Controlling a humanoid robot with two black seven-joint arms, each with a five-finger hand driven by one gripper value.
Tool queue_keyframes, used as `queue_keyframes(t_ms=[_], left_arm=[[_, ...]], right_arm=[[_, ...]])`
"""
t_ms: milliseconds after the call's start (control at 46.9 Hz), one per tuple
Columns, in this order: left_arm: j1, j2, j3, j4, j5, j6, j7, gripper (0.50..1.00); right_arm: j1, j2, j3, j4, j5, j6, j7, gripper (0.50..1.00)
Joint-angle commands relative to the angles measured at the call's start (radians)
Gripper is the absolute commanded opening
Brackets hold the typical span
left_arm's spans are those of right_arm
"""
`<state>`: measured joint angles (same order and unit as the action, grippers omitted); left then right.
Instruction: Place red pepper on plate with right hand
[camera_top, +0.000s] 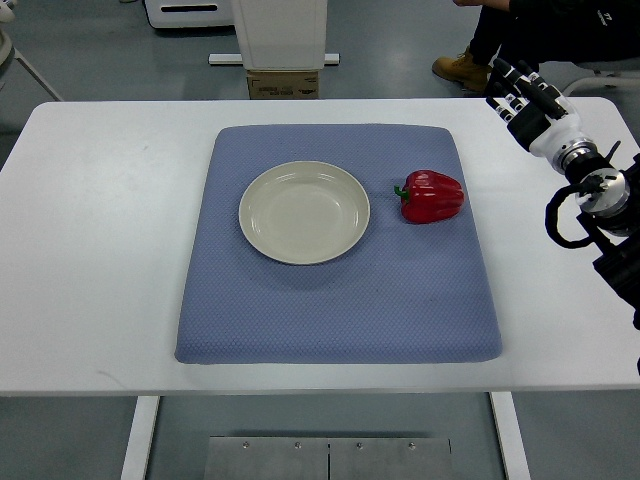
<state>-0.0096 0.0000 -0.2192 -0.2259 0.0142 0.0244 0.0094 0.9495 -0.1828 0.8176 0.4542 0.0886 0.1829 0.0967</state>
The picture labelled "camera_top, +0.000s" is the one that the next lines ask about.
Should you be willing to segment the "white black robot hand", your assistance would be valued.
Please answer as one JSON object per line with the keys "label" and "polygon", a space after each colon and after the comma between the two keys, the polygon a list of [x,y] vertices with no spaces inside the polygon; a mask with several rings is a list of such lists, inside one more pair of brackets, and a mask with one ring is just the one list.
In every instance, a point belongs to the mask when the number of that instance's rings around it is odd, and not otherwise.
{"label": "white black robot hand", "polygon": [[516,142],[549,160],[585,138],[581,120],[570,102],[526,63],[494,61],[497,80],[486,98]]}

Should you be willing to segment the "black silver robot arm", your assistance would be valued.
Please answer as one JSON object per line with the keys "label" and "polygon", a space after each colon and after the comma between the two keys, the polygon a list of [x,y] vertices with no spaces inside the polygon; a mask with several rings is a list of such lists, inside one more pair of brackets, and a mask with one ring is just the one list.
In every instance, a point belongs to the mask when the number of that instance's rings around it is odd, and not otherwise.
{"label": "black silver robot arm", "polygon": [[[593,268],[611,289],[634,309],[633,326],[639,327],[639,157],[626,170],[614,168],[611,158],[579,137],[561,145],[551,165],[568,185],[552,196],[545,208],[545,229],[551,240],[565,249],[595,245],[600,256]],[[586,236],[569,240],[558,229],[559,210],[569,197],[580,209],[576,217]]]}

